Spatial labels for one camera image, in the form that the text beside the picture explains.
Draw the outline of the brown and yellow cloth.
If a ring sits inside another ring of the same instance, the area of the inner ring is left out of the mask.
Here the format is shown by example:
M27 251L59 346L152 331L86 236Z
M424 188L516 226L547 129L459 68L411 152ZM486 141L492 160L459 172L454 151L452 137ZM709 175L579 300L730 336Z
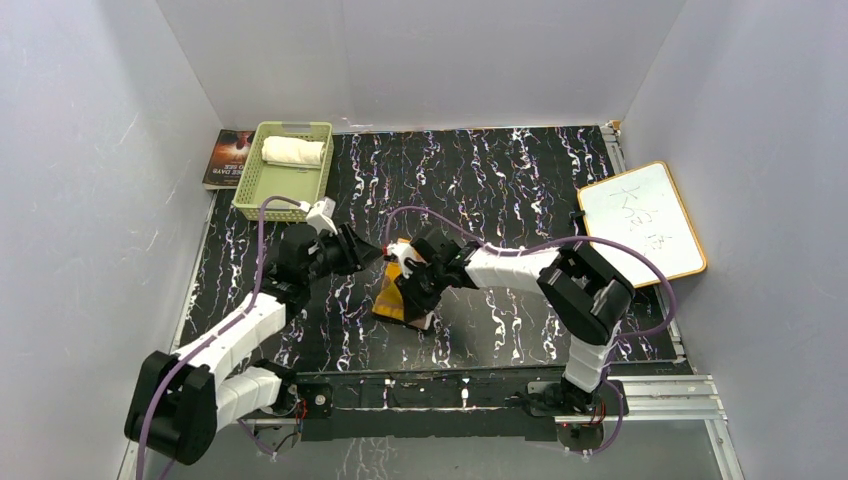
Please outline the brown and yellow cloth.
M372 307L372 313L382 321L401 324L406 327L414 328L420 331L427 331L430 326L407 326L402 320L403 304L400 293L394 282L398 276L402 276L400 267L385 255L385 268L381 284L381 290L378 293Z

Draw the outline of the light green plastic basket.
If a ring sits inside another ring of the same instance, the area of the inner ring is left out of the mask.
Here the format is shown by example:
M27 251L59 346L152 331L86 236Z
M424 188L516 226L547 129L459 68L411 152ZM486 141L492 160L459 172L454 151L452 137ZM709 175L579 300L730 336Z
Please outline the light green plastic basket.
M316 165L274 165L264 160L262 148L272 137L287 140L318 142L321 149ZM254 141L248 152L241 178L232 200L232 206L245 218L256 220L262 202L271 201L265 211L267 221L303 222L306 212L298 204L314 203L325 196L329 170L334 150L333 126L328 122L294 123L265 121L254 132ZM292 204L278 198L292 199Z

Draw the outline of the white terry towel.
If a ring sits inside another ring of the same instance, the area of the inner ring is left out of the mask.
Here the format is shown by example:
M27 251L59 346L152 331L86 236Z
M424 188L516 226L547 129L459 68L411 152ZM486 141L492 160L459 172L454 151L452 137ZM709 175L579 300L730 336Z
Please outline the white terry towel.
M275 166L319 168L322 164L325 145L326 143L321 141L269 136L262 144L261 158L264 162Z

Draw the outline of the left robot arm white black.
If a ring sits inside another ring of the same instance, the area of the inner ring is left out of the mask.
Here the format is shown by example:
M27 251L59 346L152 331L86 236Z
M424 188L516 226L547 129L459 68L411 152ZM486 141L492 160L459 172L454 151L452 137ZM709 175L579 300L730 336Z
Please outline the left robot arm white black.
M254 288L234 311L190 344L143 361L126 438L191 465L218 431L245 415L262 408L275 416L293 412L299 391L289 370L270 361L241 374L235 368L304 310L314 283L358 273L382 257L382 248L347 224L330 230L288 226L277 251L258 257Z

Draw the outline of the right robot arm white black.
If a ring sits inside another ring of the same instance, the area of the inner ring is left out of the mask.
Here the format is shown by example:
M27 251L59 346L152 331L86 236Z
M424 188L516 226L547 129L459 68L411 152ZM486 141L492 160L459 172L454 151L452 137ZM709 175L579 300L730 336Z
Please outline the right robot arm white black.
M459 245L431 229L410 242L387 245L385 256L400 268L393 281L402 302L400 319L415 328L428 328L449 288L504 288L544 297L570 335L565 405L587 414L601 403L603 372L635 289L588 242L506 250L479 241Z

